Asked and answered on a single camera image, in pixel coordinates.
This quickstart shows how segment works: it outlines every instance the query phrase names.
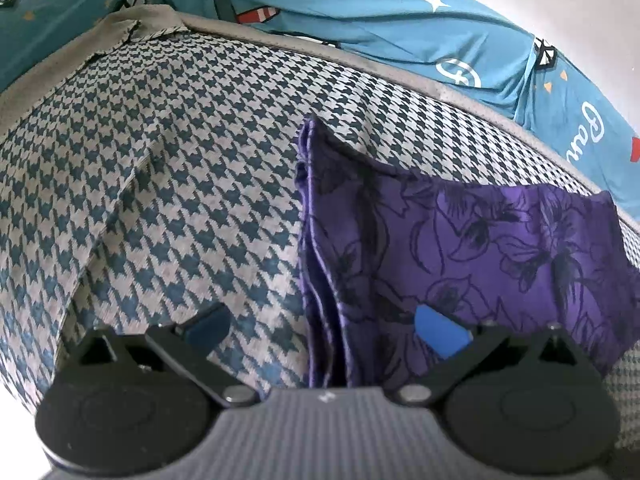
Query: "houndstooth blanket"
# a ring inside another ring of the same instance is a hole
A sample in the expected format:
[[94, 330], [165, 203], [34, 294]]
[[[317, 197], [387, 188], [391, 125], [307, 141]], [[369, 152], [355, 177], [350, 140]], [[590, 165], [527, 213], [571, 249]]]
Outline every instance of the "houndstooth blanket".
[[[31, 410], [98, 320], [118, 332], [234, 314], [212, 361], [267, 390], [307, 369], [298, 288], [297, 126], [444, 178], [587, 193], [520, 140], [367, 73], [257, 44], [176, 34], [95, 59], [0, 137], [0, 373]], [[628, 257], [640, 237], [622, 223]], [[607, 378], [640, 438], [640, 346]]]

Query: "purple garment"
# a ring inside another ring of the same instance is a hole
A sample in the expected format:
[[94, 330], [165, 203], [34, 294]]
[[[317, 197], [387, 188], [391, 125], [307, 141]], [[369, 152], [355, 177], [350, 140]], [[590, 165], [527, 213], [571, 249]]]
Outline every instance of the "purple garment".
[[530, 333], [560, 322], [605, 374], [640, 338], [640, 272], [608, 192], [449, 182], [299, 131], [301, 286], [313, 387], [397, 388], [436, 356], [420, 304]]

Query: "fabric fold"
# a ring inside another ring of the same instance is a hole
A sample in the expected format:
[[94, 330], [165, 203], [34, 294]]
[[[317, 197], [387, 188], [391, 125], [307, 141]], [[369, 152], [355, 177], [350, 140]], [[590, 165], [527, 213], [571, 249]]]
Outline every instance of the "fabric fold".
[[428, 304], [517, 333], [560, 322], [605, 374], [640, 337], [640, 271], [608, 192], [481, 186], [382, 164], [317, 117], [298, 137], [310, 386], [395, 388], [437, 359]]

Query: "white four-pointed star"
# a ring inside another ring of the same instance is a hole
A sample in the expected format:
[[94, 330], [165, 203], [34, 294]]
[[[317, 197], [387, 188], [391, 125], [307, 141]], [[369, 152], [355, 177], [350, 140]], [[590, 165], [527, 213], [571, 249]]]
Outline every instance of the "white four-pointed star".
[[433, 12], [438, 10], [439, 7], [450, 7], [447, 4], [443, 4], [442, 0], [424, 0], [424, 1], [431, 4], [431, 7], [433, 7]]

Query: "black circular motor housing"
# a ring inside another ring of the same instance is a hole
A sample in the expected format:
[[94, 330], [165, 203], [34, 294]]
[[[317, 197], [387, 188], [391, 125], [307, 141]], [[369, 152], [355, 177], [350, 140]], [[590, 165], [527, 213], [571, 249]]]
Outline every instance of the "black circular motor housing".
[[70, 365], [37, 411], [49, 459], [86, 476], [126, 477], [174, 462], [196, 447], [213, 410], [191, 381], [121, 362]]
[[524, 475], [593, 464], [620, 430], [613, 400], [593, 376], [542, 361], [464, 381], [447, 399], [444, 419], [476, 459]]

